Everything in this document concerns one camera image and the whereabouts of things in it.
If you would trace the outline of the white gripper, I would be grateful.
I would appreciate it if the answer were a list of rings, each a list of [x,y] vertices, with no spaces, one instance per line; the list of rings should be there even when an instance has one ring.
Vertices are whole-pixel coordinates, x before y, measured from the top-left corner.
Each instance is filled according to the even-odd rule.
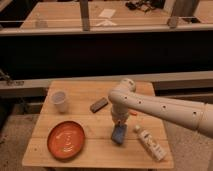
[[[116,125],[124,125],[129,118],[129,110],[127,108],[119,108],[117,106],[113,106],[111,108],[111,116],[113,122]]]

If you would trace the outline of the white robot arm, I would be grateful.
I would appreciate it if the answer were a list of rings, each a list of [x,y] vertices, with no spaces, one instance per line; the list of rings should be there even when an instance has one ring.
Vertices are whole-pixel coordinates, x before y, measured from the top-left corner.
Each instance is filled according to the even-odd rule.
[[[213,138],[213,104],[138,94],[128,78],[109,91],[108,99],[115,124],[124,124],[133,109]]]

